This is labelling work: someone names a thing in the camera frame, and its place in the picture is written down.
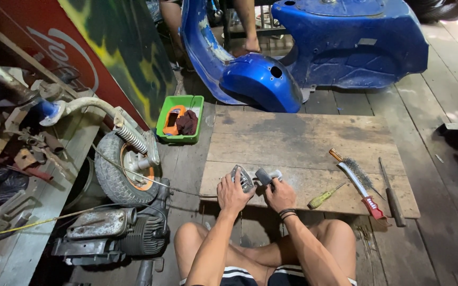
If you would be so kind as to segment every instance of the green plastic tray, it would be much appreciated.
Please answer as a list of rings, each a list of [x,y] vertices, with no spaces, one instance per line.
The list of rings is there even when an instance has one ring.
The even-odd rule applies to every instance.
[[[194,135],[175,135],[175,136],[167,136],[162,131],[165,125],[165,119],[167,118],[167,113],[169,112],[170,108],[176,105],[183,105],[185,108],[191,109],[197,115],[199,119],[197,123],[197,130],[195,130]],[[162,106],[162,111],[160,112],[160,116],[158,117],[157,121],[157,135],[165,142],[169,143],[189,143],[195,144],[199,140],[199,127],[202,118],[202,106],[204,105],[204,97],[200,95],[176,95],[176,96],[168,96],[164,100],[164,104]]]

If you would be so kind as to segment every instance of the dark red cloth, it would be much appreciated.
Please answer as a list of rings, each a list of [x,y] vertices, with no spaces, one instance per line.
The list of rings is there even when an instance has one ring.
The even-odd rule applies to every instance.
[[[192,110],[187,110],[185,114],[176,120],[176,128],[180,135],[194,135],[197,130],[197,115]]]

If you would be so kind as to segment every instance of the hand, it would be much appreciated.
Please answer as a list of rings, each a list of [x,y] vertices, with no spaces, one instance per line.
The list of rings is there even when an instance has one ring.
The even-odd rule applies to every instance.
[[[266,199],[271,208],[277,213],[285,209],[296,208],[296,193],[293,188],[284,180],[279,181],[273,178],[275,191],[271,191],[271,185],[266,186]]]
[[[238,216],[243,210],[250,198],[256,193],[256,187],[250,192],[244,193],[241,188],[241,169],[236,170],[234,182],[231,180],[231,174],[228,173],[221,179],[217,185],[218,204],[222,211]]]

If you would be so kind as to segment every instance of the chipped paint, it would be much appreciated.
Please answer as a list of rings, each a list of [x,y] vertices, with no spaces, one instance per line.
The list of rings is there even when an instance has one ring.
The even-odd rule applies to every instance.
[[[220,61],[231,61],[234,59],[222,46],[220,46],[213,35],[213,32],[210,29],[208,23],[208,17],[205,16],[203,20],[199,22],[199,29],[202,34],[202,37],[206,40],[208,44],[208,49],[215,55]]]

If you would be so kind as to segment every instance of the orange wheel rim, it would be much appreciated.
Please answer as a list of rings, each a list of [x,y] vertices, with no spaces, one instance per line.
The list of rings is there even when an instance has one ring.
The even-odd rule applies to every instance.
[[[120,162],[123,162],[123,151],[125,150],[125,148],[127,147],[126,144],[123,144],[123,147],[121,147],[121,151],[120,151]],[[132,180],[130,178],[128,178],[127,176],[127,173],[126,172],[123,172],[125,174],[125,177],[127,177],[127,180],[130,182],[130,184],[132,184],[132,186],[136,189],[138,189],[139,191],[147,191],[149,190],[149,188],[151,188],[151,186],[153,185],[153,182],[151,181],[148,181],[145,185],[143,186],[137,186],[134,182],[132,182]],[[155,171],[153,170],[153,167],[149,167],[145,170],[141,170],[141,173],[143,176],[145,176],[146,178],[148,179],[151,179],[151,180],[154,180],[155,179]]]

